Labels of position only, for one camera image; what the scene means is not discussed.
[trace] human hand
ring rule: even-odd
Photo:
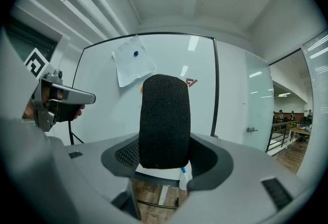
[[[57,99],[62,100],[63,92],[62,90],[57,91]],[[50,87],[43,87],[41,94],[42,103],[46,104],[50,100]],[[85,108],[85,105],[81,105],[79,110],[76,112],[74,119],[77,119],[82,115],[82,110]],[[34,108],[31,101],[29,101],[25,107],[23,118],[34,120]]]

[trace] white paper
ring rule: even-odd
[[[124,87],[155,70],[155,65],[149,58],[140,37],[134,36],[115,51],[112,51],[116,62],[119,87]]]

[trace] person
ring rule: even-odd
[[[307,114],[307,117],[312,118],[312,110],[311,109],[309,110],[309,113]]]
[[[283,120],[283,112],[281,109],[279,110],[278,118]]]
[[[57,92],[58,100],[63,98],[63,92],[58,90]],[[42,88],[42,95],[41,95],[42,103],[45,104],[50,100],[50,87]],[[85,105],[81,105],[79,110],[76,112],[74,119],[77,119],[79,116],[82,115],[82,110],[85,108]],[[29,101],[25,107],[25,111],[23,114],[23,118],[34,120],[34,108],[31,101]]]
[[[291,114],[291,120],[292,120],[292,121],[295,120],[295,114],[294,114],[294,111],[292,111],[292,114]]]

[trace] black rubber ring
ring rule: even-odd
[[[56,88],[56,87],[50,88],[49,99],[58,100],[58,88]]]

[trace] white whiteboard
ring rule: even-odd
[[[210,136],[218,75],[213,40],[183,34],[139,36],[156,69],[152,74],[123,88],[118,86],[112,51],[132,37],[110,40],[84,50],[73,87],[95,94],[96,102],[87,105],[83,115],[71,122],[71,131],[84,143],[139,132],[142,102],[140,88],[149,76],[166,74],[183,81],[186,78],[197,80],[188,87],[191,132]]]

